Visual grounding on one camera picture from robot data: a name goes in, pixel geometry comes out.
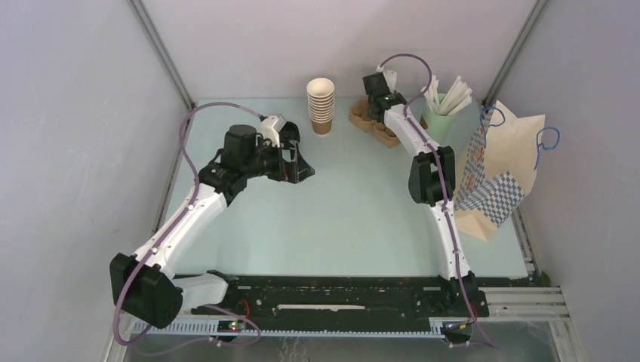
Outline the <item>paper takeout bag blue handles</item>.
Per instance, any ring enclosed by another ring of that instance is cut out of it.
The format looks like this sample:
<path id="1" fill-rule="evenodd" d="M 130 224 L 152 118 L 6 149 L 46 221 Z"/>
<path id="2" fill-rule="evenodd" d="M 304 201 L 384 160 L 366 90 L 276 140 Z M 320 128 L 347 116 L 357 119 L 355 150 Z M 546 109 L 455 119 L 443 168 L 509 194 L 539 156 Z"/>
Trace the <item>paper takeout bag blue handles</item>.
<path id="1" fill-rule="evenodd" d="M 454 218 L 457 229 L 483 241 L 531 193 L 543 152 L 561 139 L 545 115 L 518 117 L 502 102 L 482 110 L 479 125 L 457 156 Z"/>

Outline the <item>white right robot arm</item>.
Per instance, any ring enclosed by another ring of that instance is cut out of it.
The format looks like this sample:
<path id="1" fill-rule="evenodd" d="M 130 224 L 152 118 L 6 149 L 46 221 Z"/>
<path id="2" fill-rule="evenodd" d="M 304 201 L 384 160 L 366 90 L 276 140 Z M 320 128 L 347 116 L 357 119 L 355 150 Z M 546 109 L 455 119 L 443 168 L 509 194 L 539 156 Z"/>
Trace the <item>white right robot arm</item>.
<path id="1" fill-rule="evenodd" d="M 438 232 L 439 276 L 446 281 L 471 278 L 472 269 L 460 245 L 454 220 L 455 155 L 440 146 L 414 117 L 408 101 L 387 84 L 386 74 L 375 72 L 363 79 L 368 97 L 368 117 L 390 129 L 412 157 L 408 191 L 432 215 Z"/>

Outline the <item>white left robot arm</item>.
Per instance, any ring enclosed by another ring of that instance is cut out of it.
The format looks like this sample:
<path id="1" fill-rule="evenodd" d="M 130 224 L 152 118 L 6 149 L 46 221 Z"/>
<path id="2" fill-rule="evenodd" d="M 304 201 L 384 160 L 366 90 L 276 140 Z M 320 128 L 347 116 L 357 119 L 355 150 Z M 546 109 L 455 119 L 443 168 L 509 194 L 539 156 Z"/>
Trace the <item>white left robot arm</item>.
<path id="1" fill-rule="evenodd" d="M 265 176 L 300 183 L 314 175 L 300 154 L 296 124 L 272 118 L 258 128 L 231 126 L 223 147 L 199 172 L 189 196 L 174 215 L 132 255 L 117 254 L 109 265 L 119 312 L 159 329 L 185 310 L 210 304 L 221 314 L 237 308 L 230 279 L 214 271 L 176 278 L 177 266 L 197 237 L 242 192 L 248 180 Z"/>

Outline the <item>brown pulp cup carrier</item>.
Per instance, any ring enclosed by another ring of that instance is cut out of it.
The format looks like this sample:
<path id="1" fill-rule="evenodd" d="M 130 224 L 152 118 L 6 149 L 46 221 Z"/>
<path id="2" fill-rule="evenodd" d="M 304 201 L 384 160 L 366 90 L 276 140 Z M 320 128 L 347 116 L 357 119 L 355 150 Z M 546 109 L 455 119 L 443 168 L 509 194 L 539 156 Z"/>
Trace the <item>brown pulp cup carrier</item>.
<path id="1" fill-rule="evenodd" d="M 387 148 L 400 144 L 399 138 L 384 124 L 368 117 L 368 101 L 360 99 L 349 109 L 349 120 L 358 129 L 371 133 L 373 137 Z"/>

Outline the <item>stack of black cup lids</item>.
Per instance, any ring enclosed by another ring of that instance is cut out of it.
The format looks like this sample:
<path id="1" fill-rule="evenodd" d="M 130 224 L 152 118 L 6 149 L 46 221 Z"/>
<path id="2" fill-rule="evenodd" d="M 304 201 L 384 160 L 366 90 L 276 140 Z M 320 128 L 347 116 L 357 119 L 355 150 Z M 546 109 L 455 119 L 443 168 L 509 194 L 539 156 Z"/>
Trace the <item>stack of black cup lids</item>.
<path id="1" fill-rule="evenodd" d="M 297 125 L 294 122 L 286 121 L 284 126 L 278 132 L 279 141 L 282 145 L 286 146 L 290 141 L 298 143 L 300 141 L 300 132 Z"/>

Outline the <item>stack of brown paper cups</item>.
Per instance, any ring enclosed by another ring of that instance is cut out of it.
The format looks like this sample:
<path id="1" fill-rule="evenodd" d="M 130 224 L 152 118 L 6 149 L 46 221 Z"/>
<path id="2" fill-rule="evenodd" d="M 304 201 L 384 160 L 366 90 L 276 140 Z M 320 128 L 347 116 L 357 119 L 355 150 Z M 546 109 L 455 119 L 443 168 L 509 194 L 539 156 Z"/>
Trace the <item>stack of brown paper cups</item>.
<path id="1" fill-rule="evenodd" d="M 331 132 L 335 112 L 335 86 L 328 78 L 315 78 L 306 86 L 308 114 L 318 135 Z"/>

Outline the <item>green straw holder cup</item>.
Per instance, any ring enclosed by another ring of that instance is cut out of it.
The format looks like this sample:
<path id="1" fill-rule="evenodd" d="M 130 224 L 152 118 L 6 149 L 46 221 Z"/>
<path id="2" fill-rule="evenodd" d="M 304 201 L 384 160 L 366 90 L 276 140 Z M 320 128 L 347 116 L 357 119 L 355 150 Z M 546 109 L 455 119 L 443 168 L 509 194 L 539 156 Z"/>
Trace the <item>green straw holder cup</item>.
<path id="1" fill-rule="evenodd" d="M 426 125 L 426 132 L 437 143 L 443 144 L 453 124 L 454 115 L 449 115 L 444 108 L 444 94 L 435 96 L 427 93 L 426 108 L 421 115 L 421 122 Z"/>

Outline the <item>bundle of white wrapped straws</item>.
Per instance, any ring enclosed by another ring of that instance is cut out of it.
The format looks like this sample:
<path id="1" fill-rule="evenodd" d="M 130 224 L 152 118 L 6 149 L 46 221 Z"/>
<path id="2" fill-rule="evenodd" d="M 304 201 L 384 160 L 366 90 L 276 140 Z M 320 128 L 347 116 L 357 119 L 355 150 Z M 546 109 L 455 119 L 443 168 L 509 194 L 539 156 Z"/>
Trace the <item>bundle of white wrapped straws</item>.
<path id="1" fill-rule="evenodd" d="M 472 102 L 472 88 L 458 75 L 445 94 L 438 92 L 439 80 L 433 75 L 425 87 L 426 109 L 435 115 L 453 116 Z"/>

